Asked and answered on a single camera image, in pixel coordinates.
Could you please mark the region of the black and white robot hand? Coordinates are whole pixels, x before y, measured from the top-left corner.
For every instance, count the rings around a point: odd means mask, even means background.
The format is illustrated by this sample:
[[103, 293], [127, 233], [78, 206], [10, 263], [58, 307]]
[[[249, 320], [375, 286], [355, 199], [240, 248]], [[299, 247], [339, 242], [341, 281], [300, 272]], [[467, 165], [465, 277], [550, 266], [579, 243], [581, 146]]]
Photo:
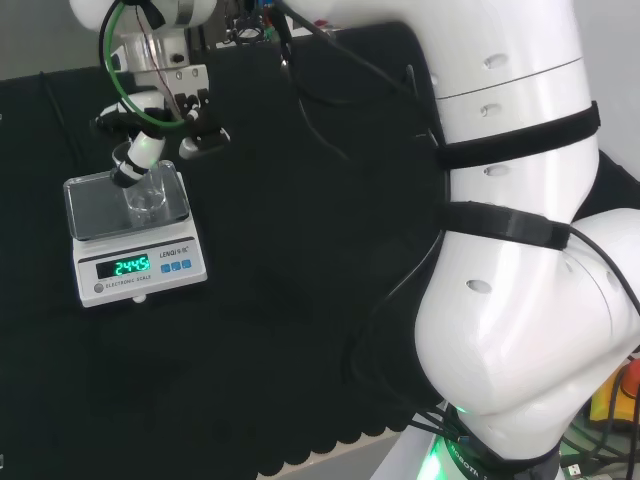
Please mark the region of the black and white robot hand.
[[95, 119], [96, 127], [128, 141], [114, 152], [112, 182], [128, 189], [161, 160], [167, 136], [182, 132], [179, 156], [191, 159], [230, 143], [230, 135], [214, 117], [208, 71], [203, 65], [134, 75], [142, 91], [120, 99]]

